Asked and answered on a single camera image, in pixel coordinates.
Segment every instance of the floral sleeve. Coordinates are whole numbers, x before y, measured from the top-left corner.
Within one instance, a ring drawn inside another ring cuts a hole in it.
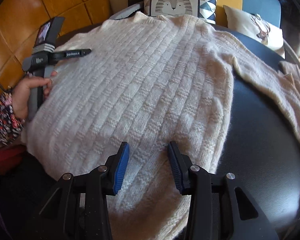
[[[12,143],[21,133],[24,120],[13,114],[11,94],[0,95],[0,148]]]

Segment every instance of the tiled wall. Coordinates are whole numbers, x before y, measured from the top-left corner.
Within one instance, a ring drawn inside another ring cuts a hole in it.
[[[111,15],[109,0],[4,0],[0,5],[0,82],[7,88],[23,75],[38,28],[63,16],[60,35],[103,22]]]

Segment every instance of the deer pillow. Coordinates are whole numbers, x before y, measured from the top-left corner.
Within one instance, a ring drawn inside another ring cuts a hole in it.
[[[223,6],[228,20],[228,28],[242,33],[284,57],[282,30],[261,19],[259,15]]]
[[[216,24],[216,5],[217,0],[144,0],[144,13],[148,16],[190,14]]]

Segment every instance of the white knit sweater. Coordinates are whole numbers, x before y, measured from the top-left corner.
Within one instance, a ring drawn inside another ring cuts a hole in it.
[[[269,67],[231,34],[190,15],[108,20],[58,49],[76,48],[92,53],[59,64],[49,99],[27,127],[28,151],[59,179],[90,172],[127,141],[122,190],[108,198],[114,239],[173,239],[190,198],[176,190],[167,144],[177,141],[194,164],[215,172],[232,67],[246,77],[247,69]]]

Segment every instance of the human hand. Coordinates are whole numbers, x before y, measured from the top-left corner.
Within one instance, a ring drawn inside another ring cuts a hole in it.
[[[51,76],[55,76],[56,71],[53,71]],[[47,85],[45,91],[45,97],[47,97],[51,91],[52,80],[50,78],[42,77],[26,77],[20,81],[15,87],[12,93],[12,109],[16,118],[26,119],[28,116],[28,100],[30,96],[30,90],[32,88],[42,87]]]

